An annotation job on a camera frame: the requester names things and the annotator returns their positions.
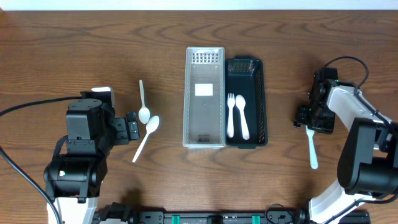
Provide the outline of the white plastic fork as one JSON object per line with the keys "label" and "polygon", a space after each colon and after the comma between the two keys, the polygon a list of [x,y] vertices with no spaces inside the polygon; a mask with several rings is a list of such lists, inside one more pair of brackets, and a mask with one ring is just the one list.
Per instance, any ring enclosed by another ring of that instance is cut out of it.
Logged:
{"label": "white plastic fork", "polygon": [[235,97],[233,93],[228,93],[227,99],[228,106],[228,123],[227,123],[227,137],[232,138],[234,136],[234,123],[233,123],[233,108],[235,106]]}

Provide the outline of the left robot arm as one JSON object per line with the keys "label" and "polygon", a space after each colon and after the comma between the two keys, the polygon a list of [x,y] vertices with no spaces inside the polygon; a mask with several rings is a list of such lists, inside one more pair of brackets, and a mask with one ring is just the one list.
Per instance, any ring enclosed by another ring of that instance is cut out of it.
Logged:
{"label": "left robot arm", "polygon": [[115,114],[110,87],[83,91],[68,105],[68,134],[58,140],[44,171],[49,223],[138,223],[138,213],[127,205],[96,209],[110,151],[139,139],[136,114]]}

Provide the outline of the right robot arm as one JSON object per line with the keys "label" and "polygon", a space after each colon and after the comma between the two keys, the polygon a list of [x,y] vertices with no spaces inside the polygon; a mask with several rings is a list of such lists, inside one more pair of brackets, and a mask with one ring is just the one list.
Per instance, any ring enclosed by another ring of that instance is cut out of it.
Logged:
{"label": "right robot arm", "polygon": [[313,76],[309,104],[297,109],[294,126],[331,134],[335,118],[349,131],[337,167],[337,179],[310,199],[297,223],[338,223],[365,203],[397,199],[397,123],[378,112],[352,82],[338,79],[335,68]]}

